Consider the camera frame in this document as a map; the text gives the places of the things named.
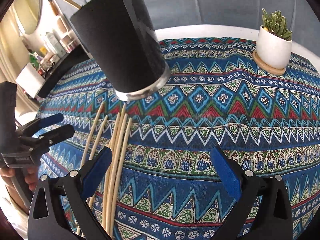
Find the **blue gripper pad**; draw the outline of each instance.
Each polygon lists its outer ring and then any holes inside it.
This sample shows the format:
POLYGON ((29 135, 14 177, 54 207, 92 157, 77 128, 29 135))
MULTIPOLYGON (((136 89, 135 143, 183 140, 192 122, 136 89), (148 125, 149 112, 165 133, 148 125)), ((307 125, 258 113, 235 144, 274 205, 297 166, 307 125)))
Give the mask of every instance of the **blue gripper pad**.
POLYGON ((106 174, 111 161, 112 152, 108 147, 103 147, 103 149, 99 152, 98 156, 95 159, 88 161, 95 163, 82 180, 83 189, 81 192, 81 198, 83 200, 86 200, 87 198, 93 196, 102 178, 106 174))
POLYGON ((227 160, 227 156, 225 156, 220 147, 214 147, 211 150, 210 157, 211 162, 229 196, 234 197, 236 201, 239 201, 242 192, 241 181, 231 169, 231 166, 229 165, 227 160))
POLYGON ((43 118, 39 121, 39 127, 40 128, 45 128, 53 124, 57 124, 59 122, 63 121, 63 114, 54 114, 52 116, 43 118))

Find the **metal screw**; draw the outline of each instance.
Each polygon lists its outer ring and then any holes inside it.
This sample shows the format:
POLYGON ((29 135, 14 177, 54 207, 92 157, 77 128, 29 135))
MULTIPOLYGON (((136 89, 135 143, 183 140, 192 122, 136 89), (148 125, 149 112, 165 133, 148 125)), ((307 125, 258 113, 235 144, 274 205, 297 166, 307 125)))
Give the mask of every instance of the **metal screw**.
POLYGON ((73 170, 73 171, 71 171, 71 172, 69 173, 69 175, 70 175, 71 177, 75 177, 75 176, 78 175, 78 171, 73 170))
POLYGON ((277 175, 275 176, 275 178, 276 178, 276 180, 278 180, 278 181, 281 181, 281 180, 282 180, 282 177, 281 177, 279 174, 277 174, 277 175))
POLYGON ((250 170, 246 170, 246 171, 244 172, 244 174, 247 175, 248 177, 252 177, 252 176, 253 176, 253 172, 250 171, 250 170))
POLYGON ((42 181, 44 181, 44 180, 46 180, 48 178, 48 176, 47 175, 42 175, 41 177, 40 177, 40 180, 42 180, 42 181))

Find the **plant pot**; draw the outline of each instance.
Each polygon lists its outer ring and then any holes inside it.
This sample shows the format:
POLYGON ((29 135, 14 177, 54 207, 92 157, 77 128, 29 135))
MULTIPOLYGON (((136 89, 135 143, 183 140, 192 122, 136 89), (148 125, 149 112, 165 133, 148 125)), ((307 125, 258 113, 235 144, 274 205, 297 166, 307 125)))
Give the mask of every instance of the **plant pot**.
POLYGON ((260 59, 272 68, 284 69, 291 56, 292 40, 286 41, 260 26, 256 51, 260 59))

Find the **wooden saucer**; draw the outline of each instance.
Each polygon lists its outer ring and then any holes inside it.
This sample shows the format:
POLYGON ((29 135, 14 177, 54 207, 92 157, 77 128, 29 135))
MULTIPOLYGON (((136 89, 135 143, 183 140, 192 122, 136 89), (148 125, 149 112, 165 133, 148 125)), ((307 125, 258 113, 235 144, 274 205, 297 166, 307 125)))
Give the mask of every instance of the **wooden saucer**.
POLYGON ((273 67, 270 67, 269 65, 267 65, 266 63, 264 63, 262 61, 262 59, 259 57, 258 53, 256 50, 254 50, 252 52, 252 57, 255 61, 255 63, 257 63, 257 65, 262 68, 263 70, 273 74, 273 75, 276 75, 276 76, 281 76, 284 74, 285 72, 285 68, 282 68, 282 69, 277 69, 277 68, 273 68, 273 67))

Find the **cactus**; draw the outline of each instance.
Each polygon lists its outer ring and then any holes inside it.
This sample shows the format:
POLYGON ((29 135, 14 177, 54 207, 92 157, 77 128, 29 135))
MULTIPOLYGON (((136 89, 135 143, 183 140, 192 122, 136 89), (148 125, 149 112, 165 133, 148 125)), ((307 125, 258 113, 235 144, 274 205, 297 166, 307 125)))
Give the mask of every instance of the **cactus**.
POLYGON ((269 15, 265 9, 262 9, 262 21, 263 27, 270 33, 286 41, 291 40, 292 31, 287 29, 287 19, 282 16, 281 11, 275 11, 269 15))

